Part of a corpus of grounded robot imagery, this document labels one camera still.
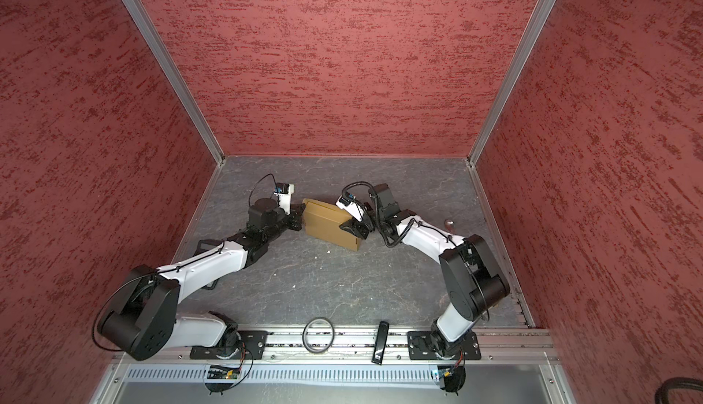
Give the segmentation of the brown cardboard box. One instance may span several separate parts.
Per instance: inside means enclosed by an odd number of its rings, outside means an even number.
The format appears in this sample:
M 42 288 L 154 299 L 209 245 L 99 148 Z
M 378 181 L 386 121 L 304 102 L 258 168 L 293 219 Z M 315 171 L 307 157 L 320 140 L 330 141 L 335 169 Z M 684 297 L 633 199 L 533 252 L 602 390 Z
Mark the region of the brown cardboard box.
M 353 220 L 350 214 L 335 204 L 309 198 L 305 198 L 303 204 L 303 224 L 309 236 L 351 251 L 359 250 L 362 239 L 341 229 L 342 224 Z

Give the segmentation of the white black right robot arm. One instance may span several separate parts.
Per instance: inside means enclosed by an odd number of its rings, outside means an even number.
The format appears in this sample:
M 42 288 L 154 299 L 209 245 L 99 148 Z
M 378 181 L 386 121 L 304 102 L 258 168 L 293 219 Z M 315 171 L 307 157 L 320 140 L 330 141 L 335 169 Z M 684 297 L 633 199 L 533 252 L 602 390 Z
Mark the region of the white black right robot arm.
M 483 237 L 462 237 L 433 226 L 401 208 L 387 184 L 348 184 L 336 206 L 352 217 L 341 230 L 362 239 L 377 232 L 387 248 L 409 246 L 439 264 L 450 303 L 432 325 L 436 352 L 461 343 L 510 295 L 510 283 Z

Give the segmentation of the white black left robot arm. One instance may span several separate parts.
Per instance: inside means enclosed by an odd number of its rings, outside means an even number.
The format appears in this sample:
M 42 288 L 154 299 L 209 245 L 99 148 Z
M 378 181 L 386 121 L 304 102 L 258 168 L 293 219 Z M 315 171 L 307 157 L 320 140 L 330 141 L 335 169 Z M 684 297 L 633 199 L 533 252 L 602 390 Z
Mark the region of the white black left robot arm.
M 179 305 L 194 292 L 212 289 L 219 279 L 254 265 L 271 242 L 302 228 L 304 204 L 285 209 L 273 198 L 249 208 L 246 227 L 181 262 L 132 268 L 93 321 L 92 337 L 112 343 L 112 351 L 137 361 L 174 347 L 203 348 L 228 360 L 245 354 L 238 324 L 220 312 L 182 314 Z

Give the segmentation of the black desk calculator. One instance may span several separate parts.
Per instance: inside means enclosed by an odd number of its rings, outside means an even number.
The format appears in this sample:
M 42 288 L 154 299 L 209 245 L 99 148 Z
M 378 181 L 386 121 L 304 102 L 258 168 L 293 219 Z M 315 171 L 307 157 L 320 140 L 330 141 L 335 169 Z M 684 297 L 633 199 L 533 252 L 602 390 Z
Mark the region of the black desk calculator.
M 197 244 L 197 248 L 195 250 L 194 255 L 201 255 L 202 253 L 205 253 L 207 251 L 213 250 L 220 248 L 222 246 L 223 242 L 221 240 L 214 240 L 214 239 L 203 239 L 200 240 Z

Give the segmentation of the black rectangular remote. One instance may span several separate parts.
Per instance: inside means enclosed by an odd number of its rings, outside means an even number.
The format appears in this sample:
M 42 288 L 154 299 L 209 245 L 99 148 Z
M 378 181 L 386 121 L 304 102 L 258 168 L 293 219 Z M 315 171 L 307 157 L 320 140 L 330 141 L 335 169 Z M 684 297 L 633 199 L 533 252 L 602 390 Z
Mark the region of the black rectangular remote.
M 375 347 L 373 348 L 372 355 L 372 363 L 375 365 L 380 366 L 383 363 L 389 329 L 390 326 L 388 322 L 380 321 L 375 335 Z

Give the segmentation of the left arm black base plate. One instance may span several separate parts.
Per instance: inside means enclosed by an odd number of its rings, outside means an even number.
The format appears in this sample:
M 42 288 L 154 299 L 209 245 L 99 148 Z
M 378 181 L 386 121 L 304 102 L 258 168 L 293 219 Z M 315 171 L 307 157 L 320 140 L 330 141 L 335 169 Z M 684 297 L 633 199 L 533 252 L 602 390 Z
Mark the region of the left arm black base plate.
M 254 360 L 261 360 L 267 346 L 267 331 L 239 331 L 233 351 L 221 351 L 217 347 L 194 346 L 190 349 L 192 360 L 214 360 L 221 363 L 234 363 L 248 356 Z

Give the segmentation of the aluminium front frame rail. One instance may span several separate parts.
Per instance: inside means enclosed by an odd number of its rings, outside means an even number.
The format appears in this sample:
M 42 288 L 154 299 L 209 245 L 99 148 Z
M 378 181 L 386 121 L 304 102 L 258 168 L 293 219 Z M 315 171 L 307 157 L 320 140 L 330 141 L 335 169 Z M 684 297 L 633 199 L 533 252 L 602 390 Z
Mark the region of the aluminium front frame rail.
M 259 365 L 373 365 L 377 326 L 337 326 L 334 331 L 320 325 L 307 333 L 300 326 L 245 325 L 242 331 L 267 331 L 267 346 Z M 409 357 L 407 327 L 392 326 L 384 352 L 384 367 L 401 364 L 453 363 Z M 475 328 L 481 360 L 460 359 L 467 365 L 560 365 L 561 356 L 548 330 L 532 328 Z

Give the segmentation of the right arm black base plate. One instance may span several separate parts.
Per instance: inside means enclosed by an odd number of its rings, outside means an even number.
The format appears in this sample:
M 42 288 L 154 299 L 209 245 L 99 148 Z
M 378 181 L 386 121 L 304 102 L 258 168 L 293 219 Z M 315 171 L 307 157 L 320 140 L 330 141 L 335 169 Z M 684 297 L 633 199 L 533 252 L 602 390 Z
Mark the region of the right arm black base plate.
M 408 339 L 409 357 L 417 360 L 458 361 L 481 360 L 481 348 L 475 332 L 468 331 L 455 342 L 446 341 L 439 331 L 411 331 Z

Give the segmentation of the left rear aluminium corner post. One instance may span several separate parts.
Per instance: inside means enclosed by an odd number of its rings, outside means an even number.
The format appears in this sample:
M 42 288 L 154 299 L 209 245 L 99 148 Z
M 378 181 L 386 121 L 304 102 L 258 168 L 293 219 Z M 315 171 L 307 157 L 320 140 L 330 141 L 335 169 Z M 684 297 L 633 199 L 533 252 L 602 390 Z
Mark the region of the left rear aluminium corner post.
M 183 78 L 181 71 L 174 62 L 166 44 L 160 37 L 157 28 L 150 19 L 148 12 L 141 0 L 121 0 L 126 7 L 131 19 L 137 26 L 138 31 L 151 50 L 163 74 L 165 74 L 171 88 L 179 98 L 195 129 L 201 136 L 208 151 L 214 158 L 215 163 L 222 167 L 226 161 L 226 155 L 219 142 L 216 140 L 210 125 L 201 112 L 193 94 Z

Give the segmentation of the aluminium corner post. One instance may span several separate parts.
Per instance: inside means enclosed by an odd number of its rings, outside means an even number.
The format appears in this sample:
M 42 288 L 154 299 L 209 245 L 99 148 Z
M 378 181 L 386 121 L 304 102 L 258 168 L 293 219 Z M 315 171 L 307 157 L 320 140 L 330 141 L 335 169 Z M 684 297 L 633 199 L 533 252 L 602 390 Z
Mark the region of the aluminium corner post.
M 210 125 L 201 112 L 193 94 L 183 78 L 181 71 L 174 62 L 166 44 L 160 37 L 157 28 L 150 19 L 148 12 L 141 0 L 121 0 L 126 7 L 131 19 L 137 26 L 138 31 L 151 50 L 163 74 L 165 74 L 171 88 L 179 98 L 195 129 L 201 136 L 208 151 L 214 158 L 215 163 L 222 167 L 226 161 L 226 155 L 219 142 L 216 140 Z
M 517 81 L 523 72 L 527 61 L 535 48 L 538 38 L 547 23 L 547 19 L 553 10 L 557 0 L 537 0 L 536 5 L 530 15 L 527 26 L 525 26 L 522 37 L 516 47 L 505 77 L 496 93 L 492 106 L 485 118 L 481 130 L 468 156 L 468 166 L 476 169 L 489 141 L 498 120 L 503 113 L 510 95 L 512 94 Z

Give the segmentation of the right rear aluminium corner post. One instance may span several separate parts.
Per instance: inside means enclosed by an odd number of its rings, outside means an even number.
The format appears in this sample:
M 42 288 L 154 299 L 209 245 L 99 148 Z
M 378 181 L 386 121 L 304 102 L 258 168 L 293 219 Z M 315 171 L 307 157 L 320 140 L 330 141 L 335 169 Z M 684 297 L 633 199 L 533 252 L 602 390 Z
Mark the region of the right rear aluminium corner post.
M 485 118 L 481 130 L 468 156 L 468 166 L 476 169 L 489 141 L 498 120 L 503 113 L 510 95 L 512 94 L 517 81 L 523 72 L 527 61 L 535 48 L 538 38 L 547 23 L 547 19 L 553 10 L 557 0 L 537 0 L 536 5 L 530 15 L 527 26 L 525 26 L 522 37 L 516 47 L 505 77 L 496 93 L 492 106 Z

